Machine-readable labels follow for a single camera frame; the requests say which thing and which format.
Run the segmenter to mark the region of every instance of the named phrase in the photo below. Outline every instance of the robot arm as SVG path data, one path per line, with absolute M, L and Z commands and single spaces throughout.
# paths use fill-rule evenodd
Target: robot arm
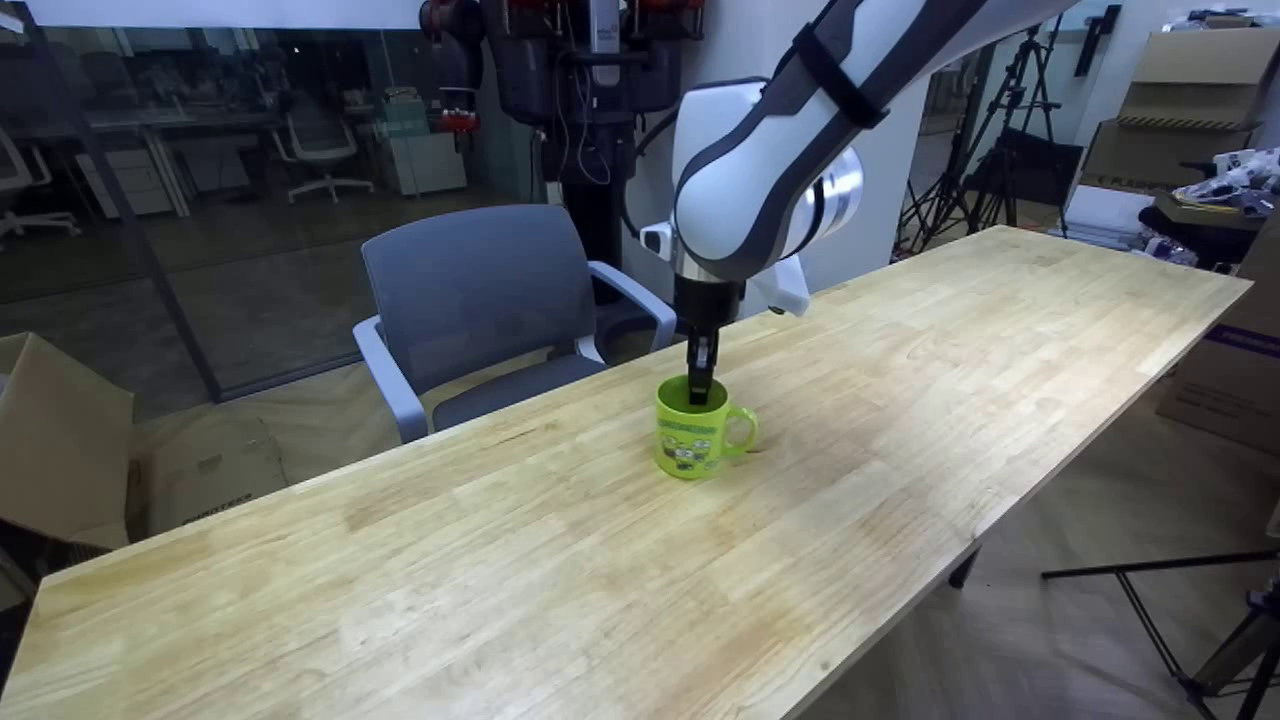
M 681 106 L 731 113 L 725 135 L 677 132 L 677 313 L 687 332 L 687 401 L 705 405 L 721 328 L 746 281 L 797 256 L 819 222 L 794 212 L 816 176 L 915 78 L 1073 0 L 829 0 L 797 34 L 758 103 L 742 89 L 691 91 Z

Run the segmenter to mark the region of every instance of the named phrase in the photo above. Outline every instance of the wooden tabletop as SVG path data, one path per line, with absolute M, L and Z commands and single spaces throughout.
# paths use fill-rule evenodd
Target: wooden tabletop
M 985 231 L 725 337 L 764 445 L 647 463 L 661 352 L 40 588 L 6 717 L 786 717 L 1241 281 Z

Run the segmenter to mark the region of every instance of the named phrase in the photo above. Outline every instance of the gray chair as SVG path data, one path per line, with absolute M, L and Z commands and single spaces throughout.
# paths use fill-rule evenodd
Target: gray chair
M 13 142 L 13 135 L 0 126 L 0 191 L 23 191 L 52 183 L 50 164 L 40 146 L 34 146 L 34 160 Z M 35 212 L 35 217 L 0 217 L 0 236 L 23 236 L 30 227 L 60 227 L 70 236 L 80 236 L 80 222 L 71 212 Z
M 286 139 L 280 132 L 274 132 L 280 160 L 287 164 L 308 164 L 322 168 L 318 181 L 287 188 L 287 203 L 308 194 L 308 191 L 327 191 L 327 200 L 335 203 L 341 188 L 361 188 L 361 191 L 378 191 L 372 181 L 365 176 L 333 176 L 335 164 L 352 160 L 356 135 L 352 126 L 333 116 L 327 106 L 303 100 L 286 116 Z
M 641 305 L 672 342 L 677 313 L 633 276 L 585 256 L 563 207 L 506 203 L 394 227 L 365 244 L 378 315 L 356 322 L 361 357 L 401 438 L 477 419 L 606 367 L 594 281 Z M 419 395 L 479 367 L 550 352 L 465 395 Z

